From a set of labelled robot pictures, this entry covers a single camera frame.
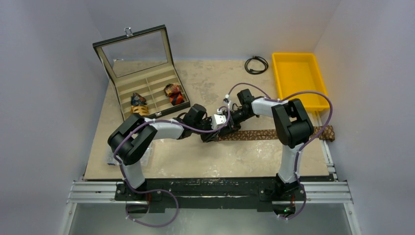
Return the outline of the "brown floral tie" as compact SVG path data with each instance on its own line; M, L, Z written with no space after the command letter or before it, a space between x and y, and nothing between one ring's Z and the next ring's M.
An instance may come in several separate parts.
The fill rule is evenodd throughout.
M331 125L326 126L314 126L314 133L310 136L310 139L314 137L317 133L318 139L324 141L335 141L334 129ZM277 140L278 136L276 130L266 129L266 130L246 130L246 131L237 131L225 135L224 137L218 137L217 141L261 141L261 140Z

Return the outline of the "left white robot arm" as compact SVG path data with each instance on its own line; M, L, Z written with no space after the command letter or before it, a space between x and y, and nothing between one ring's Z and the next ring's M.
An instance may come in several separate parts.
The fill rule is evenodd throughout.
M206 109L199 104L193 105L183 117L168 120L132 114L110 134L107 144L120 166L123 181L128 186L127 194L133 200L140 200L146 194L140 160L154 140L182 140L196 134L208 141L225 129L231 118L227 106L220 107L212 116L205 114Z

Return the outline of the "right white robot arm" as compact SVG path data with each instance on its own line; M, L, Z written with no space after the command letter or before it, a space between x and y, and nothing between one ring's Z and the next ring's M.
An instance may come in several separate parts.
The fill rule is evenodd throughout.
M314 132L314 128L302 102L271 101L254 97L249 89L237 94L241 106L231 111L228 125L221 129L220 138L230 137L241 128L241 123L254 116L267 116L274 120L277 139L282 143L281 165L276 175L274 192L280 199L287 199L299 186L299 161L302 149Z

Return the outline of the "orange navy rolled tie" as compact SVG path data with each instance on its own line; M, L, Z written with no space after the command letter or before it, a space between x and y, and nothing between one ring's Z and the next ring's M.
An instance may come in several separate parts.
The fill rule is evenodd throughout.
M171 94L171 96L169 97L169 100L173 106L176 106L176 105L179 105L185 102L185 99L181 92Z

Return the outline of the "multicolour patterned rolled tie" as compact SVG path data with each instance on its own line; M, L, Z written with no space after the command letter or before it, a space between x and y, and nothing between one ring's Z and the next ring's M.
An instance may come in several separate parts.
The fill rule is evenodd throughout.
M181 92L181 90L180 90L180 86L178 84L167 84L164 88L164 94L167 97L170 97L174 94L178 94L180 92Z

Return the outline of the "yellow patterned rolled tie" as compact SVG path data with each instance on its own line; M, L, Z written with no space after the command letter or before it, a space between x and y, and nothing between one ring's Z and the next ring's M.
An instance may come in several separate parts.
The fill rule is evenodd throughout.
M131 108L130 108L130 113L131 114L138 114L141 117L147 117L147 116L150 115L148 105L138 105L138 106L132 105Z

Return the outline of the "clear plastic screw box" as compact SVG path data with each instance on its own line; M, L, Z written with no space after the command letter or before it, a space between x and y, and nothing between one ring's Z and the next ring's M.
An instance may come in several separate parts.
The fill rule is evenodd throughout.
M144 155L140 159L141 165L147 166L149 159L152 157L152 155L153 155L153 144L150 144L149 147L146 149ZM116 158L114 158L114 154L112 152L111 147L108 145L106 147L106 153L104 154L104 156L105 156L105 162L107 165L119 165L119 162L116 160Z

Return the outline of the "dark floral rolled tie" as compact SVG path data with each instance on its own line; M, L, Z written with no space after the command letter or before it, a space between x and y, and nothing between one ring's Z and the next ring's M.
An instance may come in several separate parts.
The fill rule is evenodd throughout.
M144 106L147 105L147 100L139 93L133 93L131 96L130 103L132 106Z

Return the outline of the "yellow plastic tray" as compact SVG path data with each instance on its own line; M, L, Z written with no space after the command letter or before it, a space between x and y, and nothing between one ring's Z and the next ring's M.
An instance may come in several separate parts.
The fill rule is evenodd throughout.
M302 91L328 95L313 53L275 52L272 54L272 64L279 99Z

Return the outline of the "black tie display box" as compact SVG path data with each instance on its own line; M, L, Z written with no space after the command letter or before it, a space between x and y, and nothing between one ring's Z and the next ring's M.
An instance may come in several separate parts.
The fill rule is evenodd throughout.
M150 118L160 118L191 106L177 73L165 25L93 43L117 100L122 119L131 113L131 96L146 98ZM164 94L167 84L178 84L185 102L176 106Z

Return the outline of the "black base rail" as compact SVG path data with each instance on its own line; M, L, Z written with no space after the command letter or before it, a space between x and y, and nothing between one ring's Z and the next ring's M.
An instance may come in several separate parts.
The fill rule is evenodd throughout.
M283 184L277 176L225 178L146 179L135 190L118 182L115 200L128 204L149 203L150 213L165 209L256 210L294 214L305 199L305 189L297 182Z

